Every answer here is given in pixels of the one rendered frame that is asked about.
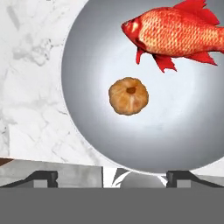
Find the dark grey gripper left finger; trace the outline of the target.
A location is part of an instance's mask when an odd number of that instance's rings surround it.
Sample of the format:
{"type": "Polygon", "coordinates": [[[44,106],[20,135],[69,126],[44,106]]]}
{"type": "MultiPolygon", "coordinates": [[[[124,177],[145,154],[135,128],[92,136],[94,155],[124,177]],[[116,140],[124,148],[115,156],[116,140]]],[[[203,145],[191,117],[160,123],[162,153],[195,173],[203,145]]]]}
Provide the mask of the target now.
{"type": "Polygon", "coordinates": [[[58,173],[56,171],[35,171],[27,178],[3,185],[6,187],[20,188],[57,188],[58,173]]]}

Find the red fish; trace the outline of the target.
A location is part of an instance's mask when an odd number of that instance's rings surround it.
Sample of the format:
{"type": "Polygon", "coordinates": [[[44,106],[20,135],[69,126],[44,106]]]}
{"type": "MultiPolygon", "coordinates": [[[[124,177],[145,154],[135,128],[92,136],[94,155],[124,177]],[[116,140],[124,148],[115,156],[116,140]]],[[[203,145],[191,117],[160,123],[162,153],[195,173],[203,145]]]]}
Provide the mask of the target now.
{"type": "Polygon", "coordinates": [[[174,58],[212,65],[210,52],[224,54],[224,26],[206,5],[207,0],[183,0],[122,23],[123,33],[136,45],[136,62],[149,53],[162,71],[175,68],[174,58]]]}

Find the orange-brown tangerine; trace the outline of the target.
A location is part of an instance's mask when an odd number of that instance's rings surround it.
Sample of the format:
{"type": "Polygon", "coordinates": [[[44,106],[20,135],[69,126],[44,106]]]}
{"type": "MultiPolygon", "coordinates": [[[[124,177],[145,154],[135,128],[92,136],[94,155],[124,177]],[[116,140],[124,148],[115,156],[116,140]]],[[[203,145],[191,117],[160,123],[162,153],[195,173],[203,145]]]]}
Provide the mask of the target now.
{"type": "Polygon", "coordinates": [[[109,103],[119,115],[139,113],[149,102],[146,86],[137,78],[117,80],[108,90],[109,103]]]}

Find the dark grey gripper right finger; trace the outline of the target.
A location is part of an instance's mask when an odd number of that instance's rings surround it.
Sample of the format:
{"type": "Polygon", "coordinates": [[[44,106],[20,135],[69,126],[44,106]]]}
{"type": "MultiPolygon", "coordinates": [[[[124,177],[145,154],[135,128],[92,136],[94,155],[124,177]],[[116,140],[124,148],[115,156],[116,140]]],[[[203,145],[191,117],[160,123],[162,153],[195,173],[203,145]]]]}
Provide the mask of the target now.
{"type": "Polygon", "coordinates": [[[167,188],[194,188],[199,186],[221,188],[221,185],[200,179],[190,171],[168,171],[166,178],[167,188]]]}

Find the grey bowl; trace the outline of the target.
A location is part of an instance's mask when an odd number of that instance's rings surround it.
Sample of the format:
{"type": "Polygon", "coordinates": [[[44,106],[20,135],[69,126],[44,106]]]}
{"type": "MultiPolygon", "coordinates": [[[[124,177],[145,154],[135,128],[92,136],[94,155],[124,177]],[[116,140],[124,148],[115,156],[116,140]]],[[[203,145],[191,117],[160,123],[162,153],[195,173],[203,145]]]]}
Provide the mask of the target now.
{"type": "Polygon", "coordinates": [[[88,0],[66,40],[61,81],[67,110],[86,144],[119,166],[150,173],[195,170],[224,159],[224,54],[212,65],[175,59],[160,70],[123,34],[123,22],[180,0],[88,0]],[[119,115],[109,88],[138,78],[150,95],[119,115]]]}

